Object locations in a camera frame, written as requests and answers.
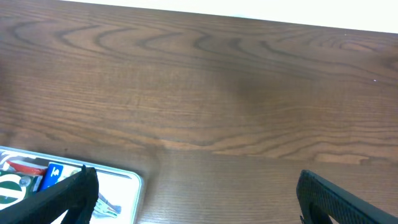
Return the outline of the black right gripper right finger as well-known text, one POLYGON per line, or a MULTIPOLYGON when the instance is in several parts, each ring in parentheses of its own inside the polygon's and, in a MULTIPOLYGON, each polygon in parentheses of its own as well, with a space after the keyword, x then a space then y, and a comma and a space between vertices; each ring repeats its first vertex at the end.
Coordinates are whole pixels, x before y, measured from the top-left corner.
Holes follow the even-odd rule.
POLYGON ((367 203, 310 170, 300 173, 296 194, 303 224, 397 223, 397 217, 367 203))

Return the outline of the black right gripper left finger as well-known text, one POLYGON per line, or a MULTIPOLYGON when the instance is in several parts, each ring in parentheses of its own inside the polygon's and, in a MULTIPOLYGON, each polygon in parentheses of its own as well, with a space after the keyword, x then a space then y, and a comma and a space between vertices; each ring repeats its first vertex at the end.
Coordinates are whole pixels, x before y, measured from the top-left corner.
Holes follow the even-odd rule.
POLYGON ((52 223, 65 214, 62 223, 89 224, 98 193, 96 169, 83 166, 76 174, 1 210, 1 223, 52 223))

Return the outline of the white Panadol box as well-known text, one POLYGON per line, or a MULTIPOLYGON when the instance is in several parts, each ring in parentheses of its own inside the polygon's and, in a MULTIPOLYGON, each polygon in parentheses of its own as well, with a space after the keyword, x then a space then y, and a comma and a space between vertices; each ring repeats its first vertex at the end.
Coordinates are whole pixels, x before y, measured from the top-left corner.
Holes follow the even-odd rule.
POLYGON ((99 194, 90 223, 131 223, 130 179, 100 171, 97 176, 99 194))

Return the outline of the clear plastic container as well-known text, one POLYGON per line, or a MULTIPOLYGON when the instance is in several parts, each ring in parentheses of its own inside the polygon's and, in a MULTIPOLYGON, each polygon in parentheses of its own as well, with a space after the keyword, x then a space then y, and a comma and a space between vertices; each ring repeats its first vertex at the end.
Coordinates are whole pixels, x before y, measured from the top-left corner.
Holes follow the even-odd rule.
MULTIPOLYGON (((78 160, 74 160, 74 159, 68 159, 65 157, 52 156, 49 154, 42 154, 39 152, 24 151, 21 149, 15 149, 15 148, 11 148, 11 147, 2 146, 1 147, 1 171, 4 170, 4 171, 9 171, 9 172, 24 174, 21 172, 16 172, 12 167, 10 167, 8 164, 6 164, 7 161, 14 161, 14 160, 26 161, 26 162, 30 162, 33 164, 46 166, 46 167, 48 167, 50 162, 67 164, 67 165, 75 166, 75 167, 82 167, 82 166, 93 167, 96 169, 96 173, 98 171, 100 171, 100 172, 110 173, 113 175, 121 175, 122 177, 129 178, 130 184, 128 187, 128 191, 129 191, 129 194, 131 195, 130 199, 129 199, 129 201, 131 202, 131 223, 134 223, 136 221, 137 211, 138 211, 139 204, 141 201, 142 186, 144 184, 142 177, 137 175, 136 173, 113 168, 113 167, 107 167, 107 166, 103 166, 103 165, 99 165, 99 164, 94 164, 94 163, 90 163, 90 162, 78 161, 78 160)), ((40 190, 39 190, 40 184, 42 183, 44 175, 31 175, 31 176, 35 177, 35 182, 34 182, 34 186, 33 186, 33 190, 32 190, 32 195, 34 195, 34 194, 40 192, 40 190)))

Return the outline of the green Zam-Buk box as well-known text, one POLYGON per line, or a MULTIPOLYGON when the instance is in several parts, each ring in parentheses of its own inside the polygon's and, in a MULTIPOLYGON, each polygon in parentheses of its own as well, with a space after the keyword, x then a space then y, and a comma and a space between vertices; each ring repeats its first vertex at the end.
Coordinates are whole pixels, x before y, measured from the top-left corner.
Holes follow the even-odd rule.
POLYGON ((35 177, 1 171, 1 210, 21 202, 32 195, 35 177))

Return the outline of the red medicine box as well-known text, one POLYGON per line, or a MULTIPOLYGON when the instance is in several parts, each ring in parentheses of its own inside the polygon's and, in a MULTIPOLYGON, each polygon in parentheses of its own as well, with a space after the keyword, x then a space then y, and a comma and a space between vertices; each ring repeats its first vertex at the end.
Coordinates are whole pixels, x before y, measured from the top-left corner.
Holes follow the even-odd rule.
POLYGON ((21 172, 29 175, 45 175, 47 171, 46 166, 41 166, 26 161, 7 161, 6 164, 12 167, 16 172, 21 172))

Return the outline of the blue cooling patch box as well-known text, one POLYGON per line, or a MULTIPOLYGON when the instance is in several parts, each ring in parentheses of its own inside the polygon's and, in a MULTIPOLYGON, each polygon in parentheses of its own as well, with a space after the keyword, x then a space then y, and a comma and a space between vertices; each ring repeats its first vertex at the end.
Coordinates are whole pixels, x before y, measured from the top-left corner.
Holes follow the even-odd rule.
POLYGON ((43 191, 58 182, 70 177, 81 171, 81 167, 70 166, 57 162, 50 162, 47 171, 44 175, 42 183, 40 184, 40 191, 43 191))

